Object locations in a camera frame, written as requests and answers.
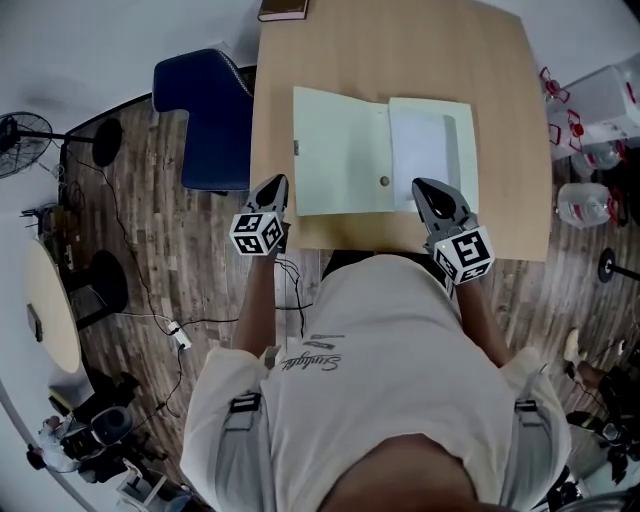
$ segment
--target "wooden table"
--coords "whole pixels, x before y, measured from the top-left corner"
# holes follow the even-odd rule
[[[415,214],[296,216],[296,85],[381,103],[404,96],[471,104],[479,215],[496,256],[546,259],[547,121],[518,17],[473,0],[312,0],[307,20],[262,25],[251,183],[288,176],[289,247],[422,252],[427,233]]]
[[[29,242],[26,268],[27,303],[42,323],[42,346],[60,368],[75,373],[81,352],[73,310],[56,264],[37,240]]]

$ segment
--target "book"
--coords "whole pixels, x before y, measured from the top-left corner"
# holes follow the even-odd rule
[[[309,0],[263,0],[260,21],[303,20],[307,17]]]

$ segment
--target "shoulder strap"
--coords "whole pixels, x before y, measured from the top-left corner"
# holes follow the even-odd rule
[[[532,396],[544,369],[529,375],[514,406],[511,448],[500,505],[516,510],[534,506],[549,491],[555,478],[557,447],[551,431],[551,413]]]
[[[269,424],[258,392],[231,401],[220,437],[215,489],[222,510],[276,511]]]

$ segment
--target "white wall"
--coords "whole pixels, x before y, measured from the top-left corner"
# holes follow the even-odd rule
[[[640,52],[640,23],[622,0],[482,0],[522,18],[540,68],[562,85]]]
[[[255,64],[260,0],[8,0],[0,15],[0,112],[67,131],[151,92],[156,63],[225,43]]]

